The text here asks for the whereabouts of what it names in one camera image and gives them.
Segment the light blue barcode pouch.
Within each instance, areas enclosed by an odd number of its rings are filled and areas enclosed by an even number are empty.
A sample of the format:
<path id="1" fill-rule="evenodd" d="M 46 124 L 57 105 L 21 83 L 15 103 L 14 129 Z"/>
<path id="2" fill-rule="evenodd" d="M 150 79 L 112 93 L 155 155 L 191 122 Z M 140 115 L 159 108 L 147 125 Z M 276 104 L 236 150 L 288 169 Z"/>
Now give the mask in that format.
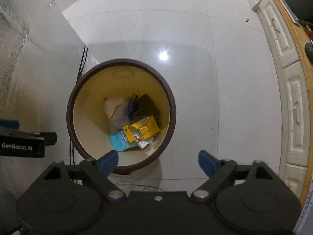
<path id="1" fill-rule="evenodd" d="M 117 132 L 115 134 L 111 134 L 109 136 L 109 138 L 110 138 L 110 142 L 112 144 L 112 148 L 118 152 L 122 152 L 124 150 L 128 150 L 128 149 L 132 149 L 134 147 L 137 147 L 136 142 L 130 143 L 128 141 L 124 131 L 120 131 L 120 132 Z"/>

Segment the yellow cigarette box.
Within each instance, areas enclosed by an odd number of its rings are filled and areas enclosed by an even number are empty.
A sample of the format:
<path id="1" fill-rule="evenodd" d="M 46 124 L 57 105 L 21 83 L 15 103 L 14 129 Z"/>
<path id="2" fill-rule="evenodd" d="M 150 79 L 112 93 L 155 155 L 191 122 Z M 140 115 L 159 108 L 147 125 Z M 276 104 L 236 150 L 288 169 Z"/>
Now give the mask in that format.
<path id="1" fill-rule="evenodd" d="M 139 131 L 142 140 L 146 140 L 160 131 L 153 116 L 148 116 L 131 125 Z"/>

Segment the clear bag orange stripe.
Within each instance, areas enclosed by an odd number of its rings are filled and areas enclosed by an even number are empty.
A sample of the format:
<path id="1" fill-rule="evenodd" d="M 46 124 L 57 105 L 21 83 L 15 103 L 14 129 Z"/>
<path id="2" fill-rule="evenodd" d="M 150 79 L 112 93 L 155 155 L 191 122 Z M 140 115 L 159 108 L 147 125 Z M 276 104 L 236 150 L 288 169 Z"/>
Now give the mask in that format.
<path id="1" fill-rule="evenodd" d="M 127 123 L 126 111 L 128 100 L 122 97 L 104 98 L 103 106 L 110 124 L 115 128 L 122 129 Z"/>

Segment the round brown trash bin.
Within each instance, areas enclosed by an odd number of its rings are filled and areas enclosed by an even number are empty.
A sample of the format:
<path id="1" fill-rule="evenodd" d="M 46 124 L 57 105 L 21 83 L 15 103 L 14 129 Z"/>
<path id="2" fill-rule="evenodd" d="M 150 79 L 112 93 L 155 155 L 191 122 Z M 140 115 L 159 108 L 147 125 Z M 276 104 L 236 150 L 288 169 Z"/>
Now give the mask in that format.
<path id="1" fill-rule="evenodd" d="M 118 152 L 116 174 L 154 162 L 169 144 L 176 104 L 165 79 L 136 60 L 116 59 L 90 69 L 76 83 L 67 105 L 67 129 L 85 159 Z"/>

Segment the dark brown wrapper in bin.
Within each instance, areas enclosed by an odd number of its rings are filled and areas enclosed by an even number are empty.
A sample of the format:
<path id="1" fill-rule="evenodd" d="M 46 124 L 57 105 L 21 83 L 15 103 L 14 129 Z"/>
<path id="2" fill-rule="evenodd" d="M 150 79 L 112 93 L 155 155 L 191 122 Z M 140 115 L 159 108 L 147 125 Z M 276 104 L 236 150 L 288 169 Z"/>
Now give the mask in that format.
<path id="1" fill-rule="evenodd" d="M 153 116 L 157 125 L 160 125 L 160 111 L 152 98 L 145 93 L 137 101 L 137 109 L 133 114 L 135 120 L 141 120 L 145 117 Z"/>

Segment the white drawer unit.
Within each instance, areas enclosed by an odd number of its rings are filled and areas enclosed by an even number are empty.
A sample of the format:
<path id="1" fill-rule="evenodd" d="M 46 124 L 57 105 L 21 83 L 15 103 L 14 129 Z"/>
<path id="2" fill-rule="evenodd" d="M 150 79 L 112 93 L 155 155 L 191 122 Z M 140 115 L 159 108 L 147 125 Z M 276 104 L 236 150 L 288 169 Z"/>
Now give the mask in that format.
<path id="1" fill-rule="evenodd" d="M 312 175 L 312 63 L 305 53 L 309 37 L 284 0 L 260 0 L 254 9 L 273 56 L 281 96 L 279 177 L 304 202 Z"/>

